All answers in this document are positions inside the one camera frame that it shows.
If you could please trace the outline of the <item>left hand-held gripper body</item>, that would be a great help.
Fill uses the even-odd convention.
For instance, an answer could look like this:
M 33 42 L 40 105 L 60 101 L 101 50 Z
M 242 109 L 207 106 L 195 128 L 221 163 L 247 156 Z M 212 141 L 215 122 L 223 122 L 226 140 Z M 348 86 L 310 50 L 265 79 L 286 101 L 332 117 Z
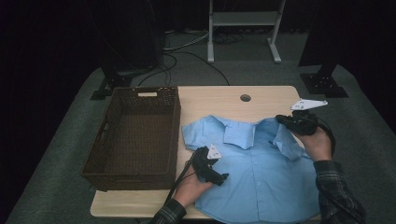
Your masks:
M 222 175 L 212 168 L 218 159 L 209 159 L 208 153 L 208 147 L 197 148 L 192 155 L 192 167 L 195 173 L 206 182 L 221 182 Z

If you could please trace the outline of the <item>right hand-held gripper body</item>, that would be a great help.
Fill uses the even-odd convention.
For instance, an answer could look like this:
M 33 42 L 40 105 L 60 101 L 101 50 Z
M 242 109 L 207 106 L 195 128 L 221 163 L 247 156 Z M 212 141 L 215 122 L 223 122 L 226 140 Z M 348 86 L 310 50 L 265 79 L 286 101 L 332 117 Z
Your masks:
M 310 109 L 327 105 L 327 101 L 300 99 L 291 106 L 290 130 L 299 135 L 312 135 L 318 127 L 318 117 Z

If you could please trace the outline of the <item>light blue shirt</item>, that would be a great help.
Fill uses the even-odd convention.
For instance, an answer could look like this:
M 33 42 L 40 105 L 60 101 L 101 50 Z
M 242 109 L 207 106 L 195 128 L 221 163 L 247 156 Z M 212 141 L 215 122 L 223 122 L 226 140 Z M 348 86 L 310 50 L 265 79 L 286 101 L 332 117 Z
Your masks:
M 311 158 L 276 119 L 255 123 L 207 116 L 182 127 L 186 148 L 214 147 L 213 169 L 228 177 L 196 201 L 197 210 L 231 224 L 297 223 L 319 213 Z

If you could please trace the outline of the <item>brown woven basket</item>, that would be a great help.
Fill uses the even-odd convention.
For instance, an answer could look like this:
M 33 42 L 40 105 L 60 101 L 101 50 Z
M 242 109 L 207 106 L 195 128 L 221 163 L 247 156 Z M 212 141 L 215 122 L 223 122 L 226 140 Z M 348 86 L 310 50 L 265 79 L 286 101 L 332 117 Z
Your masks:
M 81 175 L 101 191 L 172 188 L 180 112 L 176 87 L 115 89 Z

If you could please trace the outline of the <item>person's right hand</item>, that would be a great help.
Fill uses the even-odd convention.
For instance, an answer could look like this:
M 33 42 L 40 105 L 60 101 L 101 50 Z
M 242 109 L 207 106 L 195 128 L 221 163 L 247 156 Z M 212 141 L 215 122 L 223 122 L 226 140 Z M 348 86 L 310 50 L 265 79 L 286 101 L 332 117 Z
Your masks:
M 332 142 L 324 130 L 317 127 L 312 135 L 294 135 L 303 143 L 306 153 L 313 161 L 330 161 L 332 159 Z

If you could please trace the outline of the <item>person's left hand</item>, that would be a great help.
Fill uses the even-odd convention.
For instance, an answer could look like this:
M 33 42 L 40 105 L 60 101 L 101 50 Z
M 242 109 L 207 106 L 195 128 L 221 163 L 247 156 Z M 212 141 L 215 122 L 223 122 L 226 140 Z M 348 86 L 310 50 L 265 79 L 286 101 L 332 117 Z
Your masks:
M 204 192 L 213 187 L 210 182 L 201 182 L 196 173 L 189 170 L 177 186 L 173 199 L 184 208 L 194 203 Z

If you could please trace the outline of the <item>black stand base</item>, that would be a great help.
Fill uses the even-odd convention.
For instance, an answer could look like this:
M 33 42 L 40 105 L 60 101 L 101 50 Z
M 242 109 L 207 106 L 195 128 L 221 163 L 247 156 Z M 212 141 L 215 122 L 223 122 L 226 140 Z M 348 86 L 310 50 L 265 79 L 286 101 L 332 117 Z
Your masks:
M 300 77 L 310 94 L 323 94 L 326 98 L 347 98 L 347 92 L 332 77 L 336 63 L 324 63 L 316 73 L 303 73 Z
M 133 78 L 128 75 L 120 75 L 113 67 L 102 67 L 104 79 L 98 90 L 94 91 L 92 100 L 105 100 L 107 96 L 111 96 L 117 87 L 129 87 Z

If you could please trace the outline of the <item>white metal stand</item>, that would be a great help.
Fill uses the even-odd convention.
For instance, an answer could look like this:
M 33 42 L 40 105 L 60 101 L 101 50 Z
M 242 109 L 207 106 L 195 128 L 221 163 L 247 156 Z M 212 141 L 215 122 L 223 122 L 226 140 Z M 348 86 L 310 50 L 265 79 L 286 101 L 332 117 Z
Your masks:
M 275 63 L 282 63 L 276 47 L 276 38 L 283 17 L 284 7 L 287 0 L 280 0 L 276 11 L 259 12 L 215 12 L 214 0 L 209 0 L 208 33 L 207 33 L 207 61 L 215 61 L 213 34 L 217 27 L 223 26 L 272 26 L 272 36 L 267 39 L 269 49 Z

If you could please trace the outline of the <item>black equipment box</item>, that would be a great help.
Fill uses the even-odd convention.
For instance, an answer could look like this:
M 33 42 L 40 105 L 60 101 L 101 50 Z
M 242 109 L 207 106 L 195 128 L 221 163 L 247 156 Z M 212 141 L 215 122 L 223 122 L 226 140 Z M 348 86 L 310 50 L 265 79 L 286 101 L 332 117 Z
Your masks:
M 107 0 L 121 59 L 133 68 L 150 69 L 163 61 L 164 34 L 151 0 Z

